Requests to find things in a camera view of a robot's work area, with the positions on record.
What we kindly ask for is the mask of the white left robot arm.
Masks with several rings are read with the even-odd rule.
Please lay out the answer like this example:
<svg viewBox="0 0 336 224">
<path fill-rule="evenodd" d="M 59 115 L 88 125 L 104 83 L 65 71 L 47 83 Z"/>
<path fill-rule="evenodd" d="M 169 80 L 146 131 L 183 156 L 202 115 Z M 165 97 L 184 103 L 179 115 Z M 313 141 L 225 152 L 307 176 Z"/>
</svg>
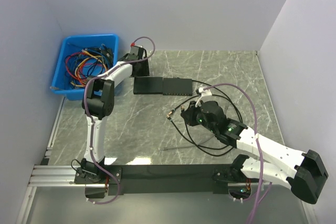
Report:
<svg viewBox="0 0 336 224">
<path fill-rule="evenodd" d="M 107 118 L 114 108 L 115 87 L 124 79 L 136 75 L 149 75 L 148 55 L 143 47 L 131 44 L 130 52 L 114 67 L 89 78 L 82 100 L 88 127 L 87 143 L 84 157 L 76 171 L 77 177 L 99 183 L 108 176 L 104 169 L 103 145 Z"/>
</svg>

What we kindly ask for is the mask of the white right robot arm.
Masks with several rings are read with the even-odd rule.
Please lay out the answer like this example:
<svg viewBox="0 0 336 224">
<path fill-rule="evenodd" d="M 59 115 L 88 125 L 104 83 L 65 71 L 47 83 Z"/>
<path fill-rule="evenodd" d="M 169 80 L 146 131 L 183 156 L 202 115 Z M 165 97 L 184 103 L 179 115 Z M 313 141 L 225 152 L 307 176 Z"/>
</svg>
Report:
<svg viewBox="0 0 336 224">
<path fill-rule="evenodd" d="M 241 155 L 231 168 L 234 180 L 259 178 L 291 190 L 300 200 L 316 204 L 328 179 L 321 156 L 313 151 L 294 150 L 266 138 L 244 123 L 228 118 L 216 101 L 190 102 L 181 110 L 188 126 L 201 125 L 223 144 L 258 156 Z"/>
</svg>

